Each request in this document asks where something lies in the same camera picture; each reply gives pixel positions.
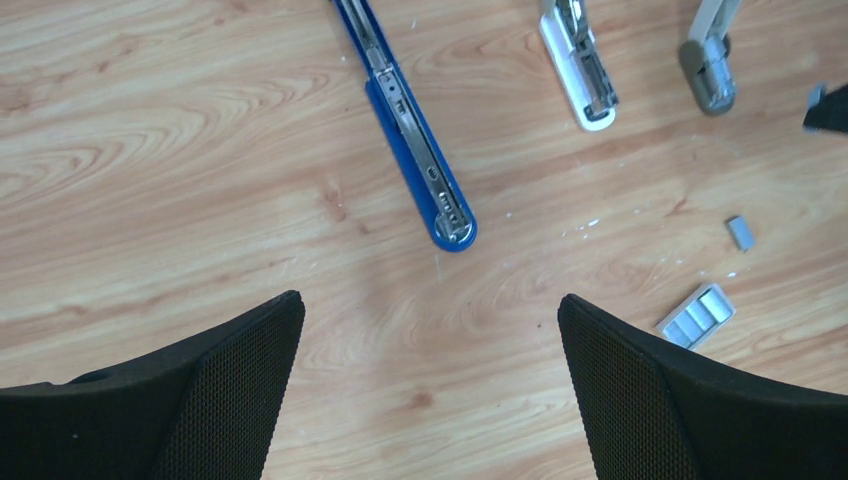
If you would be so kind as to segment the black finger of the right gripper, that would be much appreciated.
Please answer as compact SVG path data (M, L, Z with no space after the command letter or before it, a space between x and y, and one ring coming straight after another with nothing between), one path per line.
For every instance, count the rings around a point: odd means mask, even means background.
M828 91L818 84L808 95L808 109L803 120L808 131L847 133L847 85Z

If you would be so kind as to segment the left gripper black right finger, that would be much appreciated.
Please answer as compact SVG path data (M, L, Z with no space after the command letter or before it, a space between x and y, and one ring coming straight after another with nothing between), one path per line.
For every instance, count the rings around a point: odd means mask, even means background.
M847 398L757 376L575 294L558 324L600 479L843 479Z

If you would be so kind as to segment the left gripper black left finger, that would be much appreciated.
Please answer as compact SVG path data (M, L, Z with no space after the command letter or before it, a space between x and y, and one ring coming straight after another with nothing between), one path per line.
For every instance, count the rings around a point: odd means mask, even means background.
M67 383L1 392L5 479L258 479L305 321L294 290Z

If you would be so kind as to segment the small silver stapler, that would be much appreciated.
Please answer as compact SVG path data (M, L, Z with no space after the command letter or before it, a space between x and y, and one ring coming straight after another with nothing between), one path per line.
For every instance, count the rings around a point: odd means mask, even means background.
M741 0L701 2L687 39L678 50L678 60L701 111L723 115L733 107L737 88L728 60L730 26Z

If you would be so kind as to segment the grey staple strip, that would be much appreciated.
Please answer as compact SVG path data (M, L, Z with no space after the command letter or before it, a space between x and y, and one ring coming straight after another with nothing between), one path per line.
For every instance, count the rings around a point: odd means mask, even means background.
M737 215L727 219L725 226L741 252L747 252L756 245L756 237L744 216Z

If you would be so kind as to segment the beige grey stapler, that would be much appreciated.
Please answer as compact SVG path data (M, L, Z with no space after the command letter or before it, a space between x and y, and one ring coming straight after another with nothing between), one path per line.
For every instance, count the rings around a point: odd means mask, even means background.
M608 128L618 96L595 45L583 1L544 1L539 29L580 127Z

